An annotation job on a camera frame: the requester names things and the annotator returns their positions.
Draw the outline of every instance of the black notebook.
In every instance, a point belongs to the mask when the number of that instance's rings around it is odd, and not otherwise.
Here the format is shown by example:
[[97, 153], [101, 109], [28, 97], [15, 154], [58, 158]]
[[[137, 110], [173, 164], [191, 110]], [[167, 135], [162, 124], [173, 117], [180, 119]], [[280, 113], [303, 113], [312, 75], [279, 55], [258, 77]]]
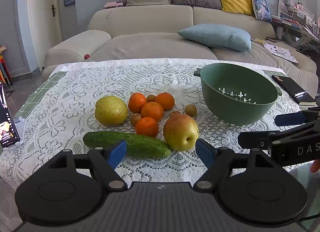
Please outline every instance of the black notebook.
[[308, 92], [301, 88], [300, 85], [290, 77], [278, 75], [272, 75], [271, 77], [300, 106], [316, 106], [316, 101], [308, 94]]

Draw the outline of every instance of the gray ridged panel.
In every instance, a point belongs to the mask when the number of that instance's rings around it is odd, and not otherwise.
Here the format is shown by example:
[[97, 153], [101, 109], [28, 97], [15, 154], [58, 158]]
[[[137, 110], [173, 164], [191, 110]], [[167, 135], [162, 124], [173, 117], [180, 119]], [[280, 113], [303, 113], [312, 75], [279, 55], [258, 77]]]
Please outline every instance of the gray ridged panel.
[[64, 227], [30, 223], [17, 232], [305, 232], [292, 223], [257, 228], [223, 212], [211, 194], [193, 191], [189, 183], [133, 183], [126, 192], [111, 193], [92, 216]]

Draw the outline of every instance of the metal screw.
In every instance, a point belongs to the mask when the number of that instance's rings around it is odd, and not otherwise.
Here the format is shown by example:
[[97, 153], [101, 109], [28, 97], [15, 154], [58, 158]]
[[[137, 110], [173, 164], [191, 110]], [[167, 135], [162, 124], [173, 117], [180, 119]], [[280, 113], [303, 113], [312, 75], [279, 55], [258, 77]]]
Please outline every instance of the metal screw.
[[200, 189], [209, 189], [212, 187], [212, 183], [206, 180], [198, 181], [196, 185]]
[[124, 186], [124, 182], [120, 180], [113, 180], [109, 182], [109, 187], [113, 189], [121, 189]]

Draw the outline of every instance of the door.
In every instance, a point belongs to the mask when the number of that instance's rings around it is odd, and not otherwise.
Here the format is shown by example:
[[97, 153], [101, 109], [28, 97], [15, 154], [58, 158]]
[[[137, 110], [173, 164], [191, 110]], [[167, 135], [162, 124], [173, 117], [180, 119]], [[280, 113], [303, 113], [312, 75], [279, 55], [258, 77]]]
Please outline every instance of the door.
[[27, 8], [32, 43], [42, 69], [46, 52], [63, 41], [59, 4], [58, 0], [27, 0]]

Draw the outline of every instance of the green colander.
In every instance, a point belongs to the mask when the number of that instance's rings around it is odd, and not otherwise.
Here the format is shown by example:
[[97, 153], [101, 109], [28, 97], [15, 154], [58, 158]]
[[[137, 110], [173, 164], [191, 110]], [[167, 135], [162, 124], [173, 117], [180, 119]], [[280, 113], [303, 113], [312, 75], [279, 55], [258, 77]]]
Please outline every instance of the green colander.
[[282, 95], [267, 78], [230, 63], [213, 63], [197, 69], [204, 102], [219, 119], [248, 125], [261, 119]]

